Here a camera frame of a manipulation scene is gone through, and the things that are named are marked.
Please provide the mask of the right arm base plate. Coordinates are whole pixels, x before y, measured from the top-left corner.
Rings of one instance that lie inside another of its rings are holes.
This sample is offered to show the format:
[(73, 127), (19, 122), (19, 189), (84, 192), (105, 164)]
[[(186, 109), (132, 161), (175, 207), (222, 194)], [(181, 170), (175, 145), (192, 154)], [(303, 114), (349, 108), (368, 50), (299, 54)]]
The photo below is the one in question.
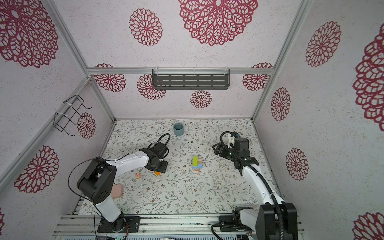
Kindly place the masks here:
[(232, 215), (220, 215), (219, 224), (221, 232), (241, 232), (241, 231), (255, 231), (255, 228), (248, 227), (236, 219)]

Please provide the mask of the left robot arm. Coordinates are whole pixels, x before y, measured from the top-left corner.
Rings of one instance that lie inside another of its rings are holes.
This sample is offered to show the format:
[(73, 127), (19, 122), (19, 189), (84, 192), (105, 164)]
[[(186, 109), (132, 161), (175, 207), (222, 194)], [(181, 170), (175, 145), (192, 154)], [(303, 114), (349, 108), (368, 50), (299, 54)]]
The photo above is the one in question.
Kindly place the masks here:
[(164, 158), (168, 153), (169, 148), (158, 142), (117, 160), (94, 158), (78, 180), (77, 188), (96, 206), (105, 221), (117, 223), (123, 220), (124, 214), (112, 197), (115, 178), (140, 168), (165, 173), (168, 162)]

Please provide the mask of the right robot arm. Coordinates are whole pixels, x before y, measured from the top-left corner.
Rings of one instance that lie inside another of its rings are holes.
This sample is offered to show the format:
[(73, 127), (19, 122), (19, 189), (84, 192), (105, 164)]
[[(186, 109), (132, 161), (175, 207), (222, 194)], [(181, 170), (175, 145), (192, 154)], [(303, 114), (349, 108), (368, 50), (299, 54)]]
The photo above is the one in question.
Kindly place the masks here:
[(221, 232), (253, 232), (257, 240), (297, 240), (298, 214), (292, 203), (287, 203), (269, 185), (259, 162), (250, 155), (249, 140), (236, 132), (225, 131), (220, 142), (213, 145), (215, 155), (233, 162), (241, 176), (251, 186), (260, 207), (239, 207), (231, 216), (220, 216), (219, 224), (211, 225), (213, 235), (220, 239), (215, 229)]

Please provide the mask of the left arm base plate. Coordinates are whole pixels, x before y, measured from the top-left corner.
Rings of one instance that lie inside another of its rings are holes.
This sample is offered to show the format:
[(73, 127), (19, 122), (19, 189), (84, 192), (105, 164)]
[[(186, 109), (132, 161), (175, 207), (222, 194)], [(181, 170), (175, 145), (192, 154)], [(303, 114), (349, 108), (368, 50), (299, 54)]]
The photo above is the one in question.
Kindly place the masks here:
[(97, 233), (137, 233), (140, 221), (141, 217), (120, 217), (110, 223), (102, 217), (97, 225)]

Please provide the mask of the green rectangular block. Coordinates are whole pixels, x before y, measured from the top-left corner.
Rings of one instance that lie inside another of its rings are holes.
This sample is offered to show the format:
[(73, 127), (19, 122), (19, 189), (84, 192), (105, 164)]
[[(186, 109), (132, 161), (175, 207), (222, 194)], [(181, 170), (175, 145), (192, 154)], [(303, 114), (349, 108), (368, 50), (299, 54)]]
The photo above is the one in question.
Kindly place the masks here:
[(199, 158), (197, 156), (193, 157), (193, 167), (198, 167), (199, 165)]

